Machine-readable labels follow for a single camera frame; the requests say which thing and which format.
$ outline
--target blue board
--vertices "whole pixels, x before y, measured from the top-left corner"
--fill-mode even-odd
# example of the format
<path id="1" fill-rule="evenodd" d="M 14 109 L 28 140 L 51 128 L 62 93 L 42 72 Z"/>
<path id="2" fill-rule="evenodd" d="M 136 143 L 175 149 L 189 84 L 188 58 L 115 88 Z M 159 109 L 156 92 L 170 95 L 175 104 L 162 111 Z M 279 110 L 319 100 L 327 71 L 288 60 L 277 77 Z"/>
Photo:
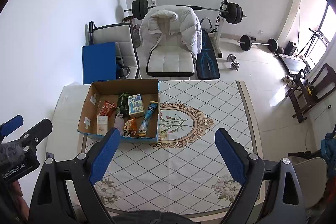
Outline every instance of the blue board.
<path id="1" fill-rule="evenodd" d="M 116 44 L 108 42 L 82 47 L 83 84 L 116 79 Z"/>
<path id="2" fill-rule="evenodd" d="M 199 80 L 219 79 L 219 68 L 210 37 L 202 30 L 202 51 L 197 56 L 196 72 Z"/>

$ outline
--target dark brown wooden chair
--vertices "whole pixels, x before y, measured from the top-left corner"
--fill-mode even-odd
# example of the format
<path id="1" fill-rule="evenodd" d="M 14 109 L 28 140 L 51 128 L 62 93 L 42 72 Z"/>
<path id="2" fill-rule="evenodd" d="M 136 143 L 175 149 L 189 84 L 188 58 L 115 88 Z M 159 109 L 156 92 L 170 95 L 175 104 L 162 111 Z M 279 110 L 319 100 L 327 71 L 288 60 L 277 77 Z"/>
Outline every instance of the dark brown wooden chair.
<path id="1" fill-rule="evenodd" d="M 314 85 L 317 78 L 319 78 L 321 72 L 325 68 L 327 68 L 327 71 L 328 71 L 326 76 L 316 85 Z M 334 83 L 335 86 L 330 91 L 328 91 L 325 95 L 318 98 L 317 94 L 320 93 L 324 88 L 326 88 L 328 85 L 332 83 Z M 291 99 L 294 110 L 295 110 L 295 114 L 293 115 L 293 118 L 297 117 L 299 122 L 303 122 L 305 119 L 307 119 L 307 117 L 303 117 L 303 114 L 305 114 L 314 105 L 322 101 L 324 98 L 326 98 L 327 96 L 329 96 L 332 92 L 336 90 L 336 73 L 333 70 L 333 68 L 329 66 L 328 64 L 324 64 L 322 68 L 320 69 L 319 73 L 312 80 L 311 85 L 312 87 L 310 87 L 310 90 L 312 94 L 308 92 L 308 88 L 307 88 L 307 86 L 309 86 L 308 80 L 300 79 L 298 84 L 294 88 L 288 90 L 286 94 L 286 97 L 289 97 Z M 295 94 L 294 94 L 295 90 L 301 91 L 301 93 L 298 95 L 298 98 L 303 95 L 306 100 L 306 105 L 302 108 L 300 108 L 299 103 L 295 97 Z"/>

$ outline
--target finger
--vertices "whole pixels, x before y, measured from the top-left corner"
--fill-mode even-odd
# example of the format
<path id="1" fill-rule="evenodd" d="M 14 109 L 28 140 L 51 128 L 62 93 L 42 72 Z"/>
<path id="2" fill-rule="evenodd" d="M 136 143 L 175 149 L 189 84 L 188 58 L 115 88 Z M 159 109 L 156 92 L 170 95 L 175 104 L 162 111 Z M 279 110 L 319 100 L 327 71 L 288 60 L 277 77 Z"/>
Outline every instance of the finger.
<path id="1" fill-rule="evenodd" d="M 23 197 L 18 196 L 17 201 L 19 202 L 22 216 L 28 220 L 29 216 L 29 207 Z"/>
<path id="2" fill-rule="evenodd" d="M 12 183 L 12 185 L 13 185 L 13 189 L 14 189 L 15 193 L 18 196 L 23 196 L 20 183 L 16 180 L 15 182 Z"/>

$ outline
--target shoe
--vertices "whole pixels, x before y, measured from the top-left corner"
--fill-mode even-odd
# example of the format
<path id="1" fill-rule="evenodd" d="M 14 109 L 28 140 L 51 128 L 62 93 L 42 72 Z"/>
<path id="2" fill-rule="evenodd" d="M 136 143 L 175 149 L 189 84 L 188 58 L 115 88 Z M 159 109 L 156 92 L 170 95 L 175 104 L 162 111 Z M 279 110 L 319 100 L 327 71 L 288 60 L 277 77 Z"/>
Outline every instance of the shoe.
<path id="1" fill-rule="evenodd" d="M 282 78 L 282 80 L 283 80 L 283 82 L 288 83 L 288 82 L 292 81 L 292 78 L 290 78 L 289 75 L 286 75 L 284 78 Z"/>
<path id="2" fill-rule="evenodd" d="M 294 87 L 296 86 L 296 84 L 295 84 L 294 81 L 291 80 L 290 82 L 287 83 L 287 86 L 288 86 L 290 89 L 292 89 L 292 88 L 294 88 Z"/>

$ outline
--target diamond grid pattern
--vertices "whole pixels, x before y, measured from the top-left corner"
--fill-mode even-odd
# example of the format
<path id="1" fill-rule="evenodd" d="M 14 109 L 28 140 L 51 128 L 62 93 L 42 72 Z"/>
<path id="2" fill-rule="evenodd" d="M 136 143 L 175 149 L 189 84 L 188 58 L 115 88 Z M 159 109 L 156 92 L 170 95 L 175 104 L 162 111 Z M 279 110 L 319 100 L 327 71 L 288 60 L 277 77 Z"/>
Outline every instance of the diamond grid pattern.
<path id="1" fill-rule="evenodd" d="M 185 99 L 182 102 L 182 94 L 187 95 L 188 101 Z M 229 173 L 214 145 L 216 130 L 224 127 L 248 153 L 253 152 L 236 83 L 218 80 L 160 81 L 160 102 L 168 99 L 200 111 L 204 109 L 205 115 L 215 121 L 214 126 L 201 139 L 181 149 L 121 143 L 104 177 L 117 181 L 117 188 L 125 192 L 125 197 L 107 207 L 122 211 L 170 211 L 183 215 L 209 212 L 230 205 L 218 199 L 216 191 L 211 188 L 221 176 Z M 87 138 L 86 150 L 95 141 Z"/>

